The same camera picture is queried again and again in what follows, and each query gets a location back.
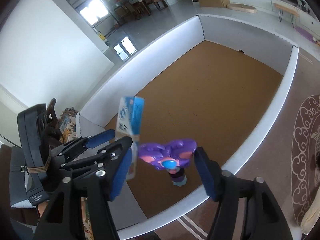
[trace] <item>blue ball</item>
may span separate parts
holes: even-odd
[[[174,169],[177,167],[177,163],[175,161],[164,161],[161,163],[166,169]]]

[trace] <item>toy figure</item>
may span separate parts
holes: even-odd
[[[189,166],[196,148],[196,141],[191,139],[173,140],[165,145],[146,143],[139,146],[138,156],[157,170],[166,169],[173,184],[181,187],[187,182],[184,168]]]

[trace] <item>blue carton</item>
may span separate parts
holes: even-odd
[[[132,138],[132,162],[126,179],[133,179],[136,174],[138,146],[140,141],[141,118],[144,99],[139,97],[122,97],[116,124],[116,139],[124,136]]]

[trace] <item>window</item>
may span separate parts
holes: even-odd
[[[126,54],[126,52],[122,49],[122,47],[119,44],[114,46],[114,49],[123,61],[126,61],[129,58],[128,54]]]
[[[117,44],[113,48],[116,50],[118,56],[123,61],[129,59],[137,51],[128,37],[125,37],[119,44]]]
[[[92,0],[88,6],[84,7],[80,14],[87,20],[88,23],[94,25],[99,18],[103,18],[108,14],[107,8],[100,0]]]

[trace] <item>cardboard box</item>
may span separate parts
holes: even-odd
[[[126,179],[133,179],[136,173],[138,146],[140,140],[140,126],[144,107],[144,99],[139,97],[122,97],[116,125],[116,139],[124,136],[132,138],[132,162]]]
[[[199,0],[201,7],[219,7],[226,8],[230,0]]]

